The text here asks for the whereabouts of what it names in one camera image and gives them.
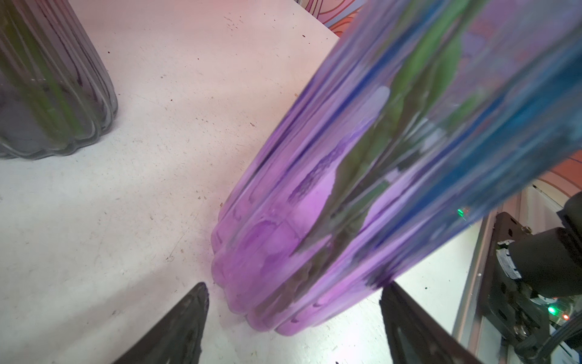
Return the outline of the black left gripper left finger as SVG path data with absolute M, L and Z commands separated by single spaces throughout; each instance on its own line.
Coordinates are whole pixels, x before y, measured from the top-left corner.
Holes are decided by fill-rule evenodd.
M 198 363 L 209 312 L 205 283 L 190 290 L 116 363 Z

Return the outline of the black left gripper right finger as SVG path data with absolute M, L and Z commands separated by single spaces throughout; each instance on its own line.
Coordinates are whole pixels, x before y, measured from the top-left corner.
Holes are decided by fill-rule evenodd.
M 383 288 L 380 310 L 394 363 L 480 363 L 397 283 Z

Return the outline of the purple blue glass vase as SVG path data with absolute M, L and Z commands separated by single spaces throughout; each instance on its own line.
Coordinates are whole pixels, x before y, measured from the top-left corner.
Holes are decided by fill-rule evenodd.
M 295 335 L 580 147 L 579 1 L 369 1 L 221 208 L 213 279 Z

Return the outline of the pink grey glass vase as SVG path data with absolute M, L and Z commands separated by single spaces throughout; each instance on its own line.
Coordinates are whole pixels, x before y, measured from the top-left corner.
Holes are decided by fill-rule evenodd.
M 118 113 L 109 73 L 67 1 L 1 3 L 1 158 L 68 156 Z

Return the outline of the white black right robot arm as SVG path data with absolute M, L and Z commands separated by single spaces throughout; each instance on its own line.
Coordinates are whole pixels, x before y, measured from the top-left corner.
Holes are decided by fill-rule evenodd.
M 523 363 L 549 363 L 560 344 L 581 342 L 581 312 L 568 314 L 541 302 L 581 295 L 581 194 L 557 215 L 561 227 L 521 238 L 511 228 L 509 238 L 497 243 L 498 266 L 517 288 L 503 302 L 517 306 L 512 330 Z

